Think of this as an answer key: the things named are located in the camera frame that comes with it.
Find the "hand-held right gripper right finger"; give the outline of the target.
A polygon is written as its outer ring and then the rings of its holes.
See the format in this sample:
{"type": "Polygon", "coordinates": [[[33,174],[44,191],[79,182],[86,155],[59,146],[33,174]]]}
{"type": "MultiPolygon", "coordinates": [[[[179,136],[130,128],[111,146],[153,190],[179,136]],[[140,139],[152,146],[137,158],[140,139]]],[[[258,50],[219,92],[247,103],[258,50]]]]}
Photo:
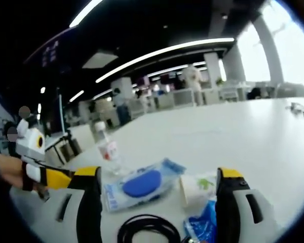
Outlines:
{"type": "Polygon", "coordinates": [[[218,168],[215,205],[218,242],[275,242],[272,204],[234,169],[218,168]]]}

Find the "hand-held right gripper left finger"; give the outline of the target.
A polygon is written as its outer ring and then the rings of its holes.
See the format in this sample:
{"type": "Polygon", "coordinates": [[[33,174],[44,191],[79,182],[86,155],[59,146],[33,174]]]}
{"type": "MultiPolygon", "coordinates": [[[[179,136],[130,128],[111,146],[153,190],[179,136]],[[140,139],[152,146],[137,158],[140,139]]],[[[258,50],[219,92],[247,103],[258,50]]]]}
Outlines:
{"type": "Polygon", "coordinates": [[[50,242],[102,242],[101,167],[74,171],[58,205],[50,242]]]}

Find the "person's left hand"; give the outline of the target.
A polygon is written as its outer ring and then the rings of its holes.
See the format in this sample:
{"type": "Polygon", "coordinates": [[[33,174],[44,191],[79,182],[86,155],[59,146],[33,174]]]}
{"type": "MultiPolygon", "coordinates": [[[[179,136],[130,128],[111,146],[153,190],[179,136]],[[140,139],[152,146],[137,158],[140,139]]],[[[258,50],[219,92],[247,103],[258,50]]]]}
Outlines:
{"type": "Polygon", "coordinates": [[[41,170],[39,167],[22,162],[22,190],[32,191],[35,183],[41,182],[41,170]]]}

